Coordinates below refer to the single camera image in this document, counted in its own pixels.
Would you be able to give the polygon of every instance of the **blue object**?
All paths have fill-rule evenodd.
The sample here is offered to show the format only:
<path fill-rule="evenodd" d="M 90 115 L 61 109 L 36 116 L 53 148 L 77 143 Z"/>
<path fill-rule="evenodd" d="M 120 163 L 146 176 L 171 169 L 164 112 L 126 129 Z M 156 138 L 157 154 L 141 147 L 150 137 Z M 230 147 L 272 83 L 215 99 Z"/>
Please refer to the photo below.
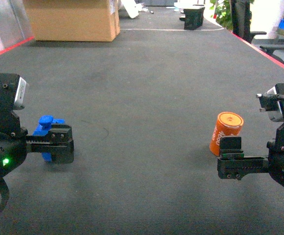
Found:
<path fill-rule="evenodd" d="M 284 29 L 284 19 L 280 21 L 278 28 Z"/>
<path fill-rule="evenodd" d="M 65 124 L 65 120 L 64 119 L 54 119 L 54 117 L 51 115 L 42 116 L 39 120 L 38 126 L 33 132 L 33 136 L 45 136 L 48 133 L 48 131 L 51 129 L 51 125 L 55 123 Z M 46 162 L 52 161 L 52 157 L 50 153 L 42 153 L 42 157 L 44 161 Z"/>

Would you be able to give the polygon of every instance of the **white object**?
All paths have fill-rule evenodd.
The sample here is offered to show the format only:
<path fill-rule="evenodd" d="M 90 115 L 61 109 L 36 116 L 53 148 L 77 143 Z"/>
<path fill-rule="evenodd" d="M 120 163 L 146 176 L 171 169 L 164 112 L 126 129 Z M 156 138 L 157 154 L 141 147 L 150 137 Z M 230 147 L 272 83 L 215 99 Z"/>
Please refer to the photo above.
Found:
<path fill-rule="evenodd" d="M 268 92 L 266 92 L 267 94 L 277 94 L 276 91 L 276 87 L 273 87 L 272 89 L 270 89 Z M 277 105 L 278 105 L 278 110 L 276 111 L 268 111 L 268 117 L 270 120 L 274 121 L 274 122 L 278 122 L 278 121 L 284 121 L 283 118 L 283 113 L 281 111 L 281 107 L 280 107 L 280 102 L 277 101 Z"/>
<path fill-rule="evenodd" d="M 24 102 L 24 93 L 25 93 L 26 86 L 27 86 L 27 82 L 22 77 L 20 77 L 16 96 L 15 96 L 13 110 L 20 110 L 24 108 L 23 102 Z"/>
<path fill-rule="evenodd" d="M 121 0 L 121 3 L 128 12 L 130 18 L 133 19 L 139 15 L 137 4 L 134 0 Z"/>

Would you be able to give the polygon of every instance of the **gray table surface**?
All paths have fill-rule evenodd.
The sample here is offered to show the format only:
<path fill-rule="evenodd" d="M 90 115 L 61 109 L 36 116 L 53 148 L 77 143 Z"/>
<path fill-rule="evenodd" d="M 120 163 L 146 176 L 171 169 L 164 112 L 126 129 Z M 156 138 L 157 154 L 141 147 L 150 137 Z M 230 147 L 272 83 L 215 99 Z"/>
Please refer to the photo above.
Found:
<path fill-rule="evenodd" d="M 157 12 L 134 19 L 141 26 L 122 19 L 112 43 L 32 41 L 0 56 L 0 72 L 30 84 L 22 126 L 32 133 L 54 115 L 75 140 L 72 164 L 28 154 L 5 177 L 0 234 L 284 234 L 284 188 L 268 174 L 221 180 L 209 151 L 230 111 L 244 118 L 245 154 L 267 154 L 281 123 L 255 94 L 284 82 L 284 69 L 227 30 L 203 31 L 219 29 L 208 21 L 125 30 L 156 29 Z"/>

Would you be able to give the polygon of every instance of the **orange can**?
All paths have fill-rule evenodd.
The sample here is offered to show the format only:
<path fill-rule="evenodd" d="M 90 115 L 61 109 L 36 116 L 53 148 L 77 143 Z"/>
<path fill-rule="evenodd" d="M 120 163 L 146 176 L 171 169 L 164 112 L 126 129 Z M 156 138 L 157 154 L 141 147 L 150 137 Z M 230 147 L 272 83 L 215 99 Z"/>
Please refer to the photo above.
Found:
<path fill-rule="evenodd" d="M 211 152 L 214 153 L 216 156 L 219 156 L 220 139 L 223 136 L 239 135 L 243 123 L 243 118 L 240 117 L 238 114 L 231 112 L 223 112 L 218 114 L 212 140 L 210 143 Z"/>

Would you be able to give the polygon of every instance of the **black chair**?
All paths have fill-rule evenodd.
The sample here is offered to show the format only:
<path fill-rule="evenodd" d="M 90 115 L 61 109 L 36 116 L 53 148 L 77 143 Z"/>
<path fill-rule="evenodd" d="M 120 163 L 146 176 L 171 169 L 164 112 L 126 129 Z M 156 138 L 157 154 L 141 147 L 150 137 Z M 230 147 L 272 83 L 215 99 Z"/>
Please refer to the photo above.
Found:
<path fill-rule="evenodd" d="M 231 0 L 231 15 L 233 24 L 233 33 L 240 38 L 244 39 L 248 43 L 251 43 L 256 35 L 265 35 L 266 32 L 263 31 L 253 31 L 250 30 L 250 1 L 249 0 Z M 261 45 L 260 49 L 266 54 L 270 55 L 274 59 L 278 60 L 282 64 L 284 61 L 273 54 L 275 50 L 284 50 L 284 45 L 269 44 Z"/>

